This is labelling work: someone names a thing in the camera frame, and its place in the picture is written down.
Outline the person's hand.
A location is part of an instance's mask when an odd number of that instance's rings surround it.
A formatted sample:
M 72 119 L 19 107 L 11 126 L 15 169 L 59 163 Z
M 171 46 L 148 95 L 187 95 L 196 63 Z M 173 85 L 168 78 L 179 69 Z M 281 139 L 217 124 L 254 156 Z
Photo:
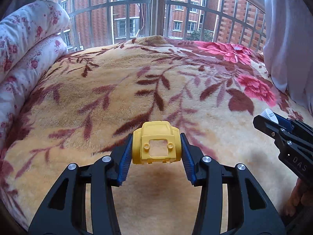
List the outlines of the person's hand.
M 310 189 L 300 178 L 292 190 L 290 198 L 287 200 L 283 213 L 287 216 L 294 216 L 296 207 L 301 203 L 304 206 L 312 206 L 312 189 Z

